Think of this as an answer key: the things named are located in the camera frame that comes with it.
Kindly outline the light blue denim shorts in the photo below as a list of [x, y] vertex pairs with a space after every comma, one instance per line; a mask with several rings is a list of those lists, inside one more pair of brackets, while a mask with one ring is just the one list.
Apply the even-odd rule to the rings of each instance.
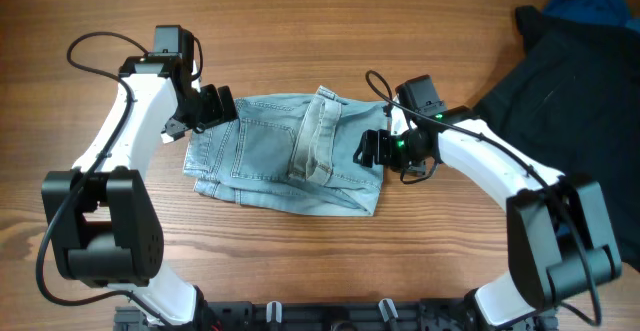
[[383, 183], [380, 165], [353, 156], [367, 130], [384, 129], [383, 103], [313, 94], [238, 98], [238, 117], [192, 135], [183, 172], [195, 192], [309, 216], [368, 217]]

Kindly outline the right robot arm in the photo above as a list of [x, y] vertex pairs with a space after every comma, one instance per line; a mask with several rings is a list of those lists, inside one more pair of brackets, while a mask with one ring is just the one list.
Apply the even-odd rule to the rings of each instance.
[[363, 133], [354, 153], [364, 167], [405, 173], [427, 158], [471, 179], [504, 210], [508, 269], [461, 300], [421, 302], [423, 324], [459, 330], [554, 330], [564, 308], [592, 327], [603, 321], [597, 288], [622, 262], [598, 182], [567, 176], [497, 136], [467, 107], [426, 114], [429, 76], [374, 92], [401, 134]]

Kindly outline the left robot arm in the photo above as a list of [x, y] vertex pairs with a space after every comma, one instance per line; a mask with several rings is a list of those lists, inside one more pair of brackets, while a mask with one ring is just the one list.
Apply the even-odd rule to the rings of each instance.
[[164, 262], [161, 223], [144, 184], [160, 144], [237, 119], [230, 89], [201, 85], [202, 68], [199, 39], [161, 25], [152, 49], [103, 74], [118, 84], [107, 118], [73, 166], [49, 172], [41, 188], [48, 226], [35, 279], [49, 302], [78, 307], [122, 296], [151, 328], [221, 329], [202, 291]]

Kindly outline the black garment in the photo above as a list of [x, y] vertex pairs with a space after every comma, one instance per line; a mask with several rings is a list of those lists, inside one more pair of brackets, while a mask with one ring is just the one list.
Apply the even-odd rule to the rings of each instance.
[[639, 266], [639, 34], [515, 10], [525, 58], [475, 105], [538, 162], [601, 186], [623, 262]]

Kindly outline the dark blue garment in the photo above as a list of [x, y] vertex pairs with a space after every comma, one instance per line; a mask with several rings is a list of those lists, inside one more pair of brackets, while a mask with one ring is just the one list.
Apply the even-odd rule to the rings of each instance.
[[626, 0], [549, 0], [542, 13], [577, 23], [617, 26], [639, 32]]

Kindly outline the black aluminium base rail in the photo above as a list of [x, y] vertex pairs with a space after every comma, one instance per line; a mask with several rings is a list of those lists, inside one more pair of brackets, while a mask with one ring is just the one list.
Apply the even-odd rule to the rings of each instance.
[[479, 314], [461, 299], [338, 304], [213, 302], [211, 330], [483, 330]]

